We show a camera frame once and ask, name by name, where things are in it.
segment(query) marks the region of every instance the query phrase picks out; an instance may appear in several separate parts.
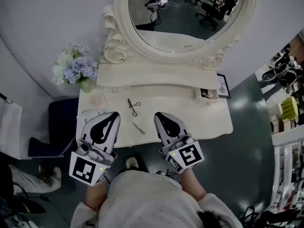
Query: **small photo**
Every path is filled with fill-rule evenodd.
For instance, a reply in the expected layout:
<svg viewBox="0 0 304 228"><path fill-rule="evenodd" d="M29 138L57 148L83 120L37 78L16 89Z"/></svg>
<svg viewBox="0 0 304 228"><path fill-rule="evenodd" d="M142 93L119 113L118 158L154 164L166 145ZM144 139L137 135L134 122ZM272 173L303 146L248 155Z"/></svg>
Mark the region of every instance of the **small photo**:
<svg viewBox="0 0 304 228"><path fill-rule="evenodd" d="M231 98L225 75L218 74L220 88L217 90L219 98Z"/></svg>

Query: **white sneaker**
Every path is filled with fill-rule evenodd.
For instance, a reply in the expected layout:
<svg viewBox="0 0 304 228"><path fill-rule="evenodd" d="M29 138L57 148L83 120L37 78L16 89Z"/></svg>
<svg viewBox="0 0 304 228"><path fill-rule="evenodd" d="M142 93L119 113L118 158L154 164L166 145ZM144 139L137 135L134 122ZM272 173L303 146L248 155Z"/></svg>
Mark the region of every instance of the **white sneaker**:
<svg viewBox="0 0 304 228"><path fill-rule="evenodd" d="M60 180L62 177L61 169L57 166L53 170L53 177L55 177L58 180Z"/></svg>
<svg viewBox="0 0 304 228"><path fill-rule="evenodd" d="M125 161L125 165L127 169L131 169L132 167L138 168L138 162L135 157L130 157Z"/></svg>

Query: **white wall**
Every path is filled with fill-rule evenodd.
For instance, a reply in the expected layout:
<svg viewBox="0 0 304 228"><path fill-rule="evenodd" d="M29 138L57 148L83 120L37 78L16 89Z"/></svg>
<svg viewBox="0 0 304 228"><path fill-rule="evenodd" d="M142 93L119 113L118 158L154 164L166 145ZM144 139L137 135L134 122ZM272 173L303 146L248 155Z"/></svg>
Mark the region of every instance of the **white wall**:
<svg viewBox="0 0 304 228"><path fill-rule="evenodd" d="M22 106L20 158L26 158L31 137L48 141L48 105L53 99L21 68L1 39L0 92Z"/></svg>
<svg viewBox="0 0 304 228"><path fill-rule="evenodd" d="M112 0L0 0L0 35L20 65L53 97L78 89L52 83L52 64L70 42L94 48L98 60L106 30L103 7ZM304 0L257 0L240 42L219 72L235 87L304 27Z"/></svg>
<svg viewBox="0 0 304 228"><path fill-rule="evenodd" d="M241 38L224 57L218 72L230 89L237 86L304 27L304 0L257 0Z"/></svg>

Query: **white vanity table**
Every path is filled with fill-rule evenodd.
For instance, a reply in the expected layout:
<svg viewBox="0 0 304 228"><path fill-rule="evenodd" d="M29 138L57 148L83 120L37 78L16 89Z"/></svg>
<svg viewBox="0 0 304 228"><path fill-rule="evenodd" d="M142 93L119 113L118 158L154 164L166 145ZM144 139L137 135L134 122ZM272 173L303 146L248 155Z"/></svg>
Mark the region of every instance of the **white vanity table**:
<svg viewBox="0 0 304 228"><path fill-rule="evenodd" d="M153 122L156 112L180 118L194 139L231 133L233 126L227 100L197 103L193 101L194 89L219 88L216 68L238 40L256 0L240 0L229 23L208 40L137 31L128 2L114 0L113 5L104 9L109 35L100 59L96 88L90 93L80 92L78 115L87 110L117 111L121 125L116 148L159 142ZM141 103L134 106L136 117L132 115L128 99L133 105Z"/></svg>

